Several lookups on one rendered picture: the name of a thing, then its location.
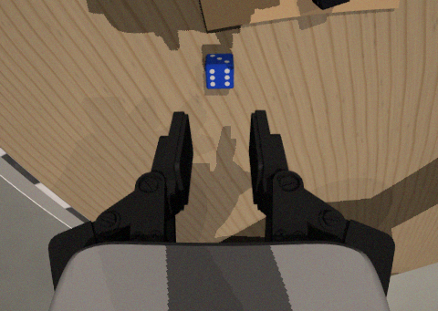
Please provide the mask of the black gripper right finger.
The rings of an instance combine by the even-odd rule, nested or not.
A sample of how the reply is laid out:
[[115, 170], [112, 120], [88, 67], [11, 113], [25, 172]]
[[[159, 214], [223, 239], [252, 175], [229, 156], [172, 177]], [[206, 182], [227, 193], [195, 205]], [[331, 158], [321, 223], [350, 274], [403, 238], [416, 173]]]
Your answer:
[[395, 242], [304, 189], [287, 166], [280, 134], [270, 134], [265, 110], [251, 113], [249, 161], [253, 202], [266, 216], [265, 242], [333, 241], [357, 247], [371, 260], [387, 297]]

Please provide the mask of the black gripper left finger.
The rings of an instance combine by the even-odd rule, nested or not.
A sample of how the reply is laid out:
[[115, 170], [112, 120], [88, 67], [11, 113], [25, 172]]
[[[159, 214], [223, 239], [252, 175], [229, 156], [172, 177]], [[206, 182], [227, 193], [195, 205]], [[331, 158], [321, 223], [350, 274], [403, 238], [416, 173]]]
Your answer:
[[168, 136], [160, 136], [151, 172], [134, 192], [88, 221], [55, 235], [48, 244], [54, 291], [68, 260], [87, 246], [113, 242], [176, 243], [175, 215], [188, 205], [193, 166], [189, 115], [174, 111]]

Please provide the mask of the tan flat mat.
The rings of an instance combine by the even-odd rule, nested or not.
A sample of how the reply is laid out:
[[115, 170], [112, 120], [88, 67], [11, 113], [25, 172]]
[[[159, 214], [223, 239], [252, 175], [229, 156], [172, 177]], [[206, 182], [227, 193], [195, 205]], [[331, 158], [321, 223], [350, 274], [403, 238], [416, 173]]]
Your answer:
[[322, 10], [312, 0], [200, 0], [207, 31], [327, 13], [399, 8], [400, 0], [350, 0]]

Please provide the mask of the blue die with white pips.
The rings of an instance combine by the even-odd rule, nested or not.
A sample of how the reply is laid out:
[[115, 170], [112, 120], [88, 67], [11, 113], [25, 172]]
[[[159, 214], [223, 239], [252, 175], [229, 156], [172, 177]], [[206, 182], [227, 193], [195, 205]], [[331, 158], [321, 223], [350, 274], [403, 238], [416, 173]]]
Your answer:
[[205, 60], [206, 87], [234, 87], [233, 54], [208, 54]]

